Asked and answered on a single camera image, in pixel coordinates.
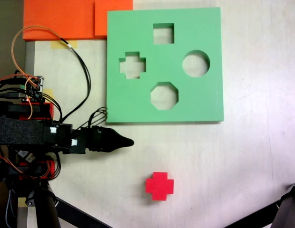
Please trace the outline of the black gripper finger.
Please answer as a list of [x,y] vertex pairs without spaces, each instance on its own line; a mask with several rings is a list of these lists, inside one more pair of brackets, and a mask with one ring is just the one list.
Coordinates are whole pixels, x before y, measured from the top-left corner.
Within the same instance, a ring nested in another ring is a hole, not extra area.
[[103,128],[102,131],[102,151],[112,152],[114,150],[131,147],[134,145],[134,141],[127,137],[120,135],[114,129]]

